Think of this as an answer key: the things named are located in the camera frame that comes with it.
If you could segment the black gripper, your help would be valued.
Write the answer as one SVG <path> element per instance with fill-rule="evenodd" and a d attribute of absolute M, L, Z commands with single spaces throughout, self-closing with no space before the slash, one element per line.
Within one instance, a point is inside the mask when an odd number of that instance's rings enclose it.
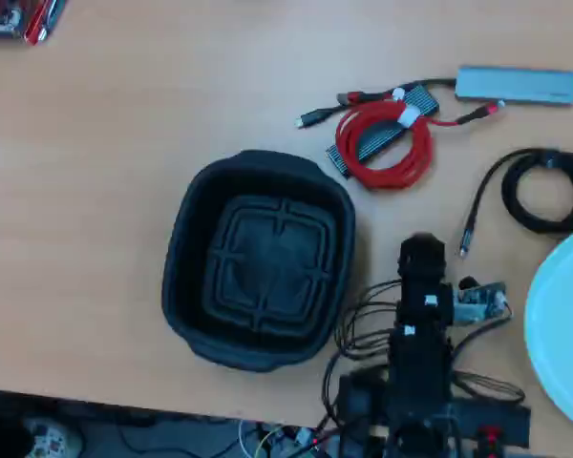
<path fill-rule="evenodd" d="M 425 275 L 421 272 L 421 249 Z M 396 310 L 398 325 L 435 325 L 445 329 L 454 323 L 454 289 L 445 277 L 445 243 L 431 233 L 413 234 L 403 240 L 398 258 L 401 299 Z"/>

